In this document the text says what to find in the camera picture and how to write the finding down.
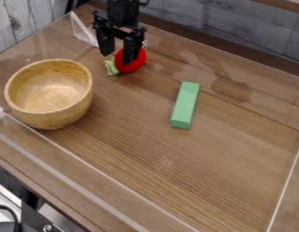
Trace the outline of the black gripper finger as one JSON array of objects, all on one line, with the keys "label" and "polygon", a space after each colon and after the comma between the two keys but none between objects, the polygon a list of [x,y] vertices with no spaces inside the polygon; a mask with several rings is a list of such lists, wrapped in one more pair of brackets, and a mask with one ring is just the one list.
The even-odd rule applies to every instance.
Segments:
[{"label": "black gripper finger", "polygon": [[109,24],[94,24],[98,50],[103,56],[114,51],[114,36]]},{"label": "black gripper finger", "polygon": [[139,48],[145,41],[145,28],[133,30],[123,38],[122,64],[127,65],[138,57]]}]

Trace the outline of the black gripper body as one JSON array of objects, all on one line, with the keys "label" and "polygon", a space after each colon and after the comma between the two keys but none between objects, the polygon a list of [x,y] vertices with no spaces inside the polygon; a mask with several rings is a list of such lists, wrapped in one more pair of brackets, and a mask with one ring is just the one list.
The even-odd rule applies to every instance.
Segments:
[{"label": "black gripper body", "polygon": [[106,13],[91,12],[94,17],[93,29],[97,39],[106,41],[111,38],[123,39],[126,36],[142,37],[146,29],[138,25],[139,7],[147,3],[141,0],[106,0]]}]

